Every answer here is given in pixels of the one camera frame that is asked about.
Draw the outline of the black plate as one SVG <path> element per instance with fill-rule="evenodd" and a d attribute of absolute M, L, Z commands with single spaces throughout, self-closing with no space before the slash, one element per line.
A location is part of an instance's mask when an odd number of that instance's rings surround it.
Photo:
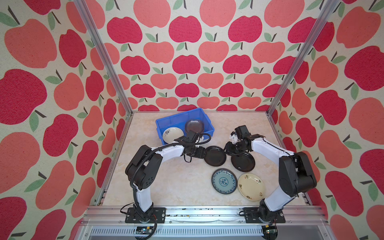
<path fill-rule="evenodd" d="M 204 160 L 212 167 L 222 166 L 227 159 L 225 151 L 218 146 L 210 146 L 206 148 Z"/>
<path fill-rule="evenodd" d="M 254 157 L 248 152 L 231 156 L 231 163 L 238 171 L 244 173 L 252 171 L 256 166 Z"/>

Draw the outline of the smoky glass plate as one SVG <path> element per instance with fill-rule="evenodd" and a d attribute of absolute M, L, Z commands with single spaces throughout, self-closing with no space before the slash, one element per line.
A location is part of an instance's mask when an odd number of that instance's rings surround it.
<path fill-rule="evenodd" d="M 186 133 L 189 133 L 190 131 L 193 131 L 198 134 L 202 134 L 205 130 L 205 125 L 202 120 L 188 120 L 185 124 L 185 131 Z"/>

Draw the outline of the blue patterned plate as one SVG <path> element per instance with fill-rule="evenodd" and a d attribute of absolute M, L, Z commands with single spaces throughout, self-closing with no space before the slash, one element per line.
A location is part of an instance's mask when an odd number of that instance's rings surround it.
<path fill-rule="evenodd" d="M 232 171 L 220 168 L 213 172 L 211 183 L 220 194 L 230 195 L 236 191 L 238 179 Z"/>

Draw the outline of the white plate with dark glaze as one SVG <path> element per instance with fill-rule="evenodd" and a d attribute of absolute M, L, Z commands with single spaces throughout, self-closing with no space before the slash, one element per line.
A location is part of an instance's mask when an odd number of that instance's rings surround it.
<path fill-rule="evenodd" d="M 163 141 L 166 143 L 166 144 L 170 144 L 172 143 L 175 139 L 178 139 L 180 137 L 184 136 L 184 132 L 180 129 L 180 128 L 177 128 L 177 127 L 170 127 L 170 128 L 167 128 L 164 132 L 163 132 Z"/>

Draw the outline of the cream yellow plate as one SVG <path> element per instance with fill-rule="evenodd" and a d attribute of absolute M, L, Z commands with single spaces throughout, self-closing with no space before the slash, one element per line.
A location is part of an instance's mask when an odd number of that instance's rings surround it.
<path fill-rule="evenodd" d="M 238 179 L 238 189 L 243 197 L 256 202 L 266 197 L 266 186 L 255 174 L 245 173 Z"/>

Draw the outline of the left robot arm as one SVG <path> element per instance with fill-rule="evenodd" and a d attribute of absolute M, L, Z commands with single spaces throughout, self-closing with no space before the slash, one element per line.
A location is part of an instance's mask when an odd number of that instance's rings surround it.
<path fill-rule="evenodd" d="M 126 215 L 125 222 L 130 224 L 163 223 L 162 214 L 166 212 L 166 209 L 154 207 L 150 189 L 161 164 L 185 156 L 203 159 L 206 149 L 202 145 L 211 139 L 212 136 L 208 133 L 199 134 L 190 131 L 186 136 L 181 136 L 160 147 L 141 146 L 125 170 L 134 196 L 132 207 L 127 212 L 121 211 Z"/>

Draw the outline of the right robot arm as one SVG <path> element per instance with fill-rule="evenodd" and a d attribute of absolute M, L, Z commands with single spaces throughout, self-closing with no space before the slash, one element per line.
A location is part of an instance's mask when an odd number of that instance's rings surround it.
<path fill-rule="evenodd" d="M 257 216 L 262 223 L 271 223 L 283 213 L 283 208 L 299 193 L 317 186 L 317 179 L 309 157 L 304 152 L 292 152 L 274 145 L 265 136 L 252 135 L 247 126 L 239 126 L 230 135 L 225 152 L 231 157 L 256 152 L 279 167 L 279 186 L 260 201 Z"/>

